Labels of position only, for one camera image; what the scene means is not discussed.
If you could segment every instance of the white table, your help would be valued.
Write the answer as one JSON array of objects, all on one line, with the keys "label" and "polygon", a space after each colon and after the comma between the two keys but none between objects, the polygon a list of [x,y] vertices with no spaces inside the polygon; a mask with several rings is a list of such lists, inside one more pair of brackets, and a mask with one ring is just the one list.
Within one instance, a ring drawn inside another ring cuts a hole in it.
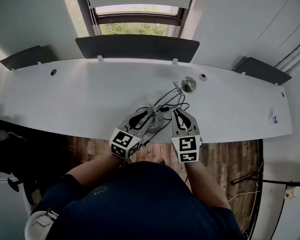
[{"label": "white table", "polygon": [[[51,76],[53,69],[57,73]],[[207,80],[201,81],[200,74]],[[204,143],[292,133],[284,87],[211,66],[144,59],[72,59],[9,71],[0,85],[0,119],[108,140],[126,115],[154,104],[174,87],[173,81],[187,76],[196,80],[197,88],[185,94],[185,102]],[[271,114],[283,114],[284,121],[269,124]],[[169,125],[152,141],[169,143],[171,135]]]}]

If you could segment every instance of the window frame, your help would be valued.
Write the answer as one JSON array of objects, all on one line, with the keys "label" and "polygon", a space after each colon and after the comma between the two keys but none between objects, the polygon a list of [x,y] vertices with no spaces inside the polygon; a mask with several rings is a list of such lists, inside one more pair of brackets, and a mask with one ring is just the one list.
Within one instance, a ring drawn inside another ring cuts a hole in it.
[{"label": "window frame", "polygon": [[101,35],[99,25],[113,24],[113,23],[154,23],[175,26],[173,31],[173,37],[180,38],[189,9],[179,7],[176,15],[160,14],[160,13],[148,13],[148,12],[122,12],[122,13],[109,13],[98,15],[96,9],[91,7],[89,0],[78,0],[82,15],[87,13],[90,17],[84,17],[83,20],[86,24],[86,28],[93,28],[94,34],[89,31],[90,36]]}]

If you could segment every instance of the small device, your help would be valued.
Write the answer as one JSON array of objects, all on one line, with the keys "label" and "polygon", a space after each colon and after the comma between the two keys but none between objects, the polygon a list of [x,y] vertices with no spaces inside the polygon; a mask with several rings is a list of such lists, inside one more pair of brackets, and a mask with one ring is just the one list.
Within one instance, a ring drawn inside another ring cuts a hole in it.
[{"label": "small device", "polygon": [[109,141],[112,154],[127,159],[141,147],[144,135],[148,128],[153,123],[153,110],[145,108],[129,114],[119,125],[114,129],[114,132]]},{"label": "small device", "polygon": [[181,108],[177,108],[172,112],[172,133],[172,146],[178,161],[180,163],[199,161],[202,138],[197,120]]}]

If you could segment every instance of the wooden floor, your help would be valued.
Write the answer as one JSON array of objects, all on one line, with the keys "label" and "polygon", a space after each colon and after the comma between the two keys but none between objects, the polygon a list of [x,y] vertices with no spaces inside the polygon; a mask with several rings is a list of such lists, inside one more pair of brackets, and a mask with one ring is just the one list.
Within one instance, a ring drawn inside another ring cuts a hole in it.
[{"label": "wooden floor", "polygon": [[[108,148],[107,140],[67,137],[66,149],[71,153],[72,167],[102,156]],[[183,180],[186,180],[185,166],[178,162],[171,144],[148,143],[146,147],[142,147],[136,155],[133,155],[131,160],[132,162],[157,162],[162,158],[166,165],[173,168]],[[228,200],[237,194],[257,191],[254,181],[246,180],[235,186],[232,186],[230,181],[259,169],[258,140],[203,144],[200,150],[200,161],[224,189]],[[249,193],[239,195],[230,201],[232,211],[242,231],[248,228],[255,198],[255,193]]]}]

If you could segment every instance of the metal ball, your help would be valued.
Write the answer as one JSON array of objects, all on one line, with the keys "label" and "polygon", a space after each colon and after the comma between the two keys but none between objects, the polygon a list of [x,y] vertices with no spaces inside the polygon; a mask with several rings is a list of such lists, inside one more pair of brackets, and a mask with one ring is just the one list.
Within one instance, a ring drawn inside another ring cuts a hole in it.
[{"label": "metal ball", "polygon": [[181,81],[181,87],[184,92],[191,94],[196,90],[196,87],[197,87],[196,80],[190,76],[186,76]]}]

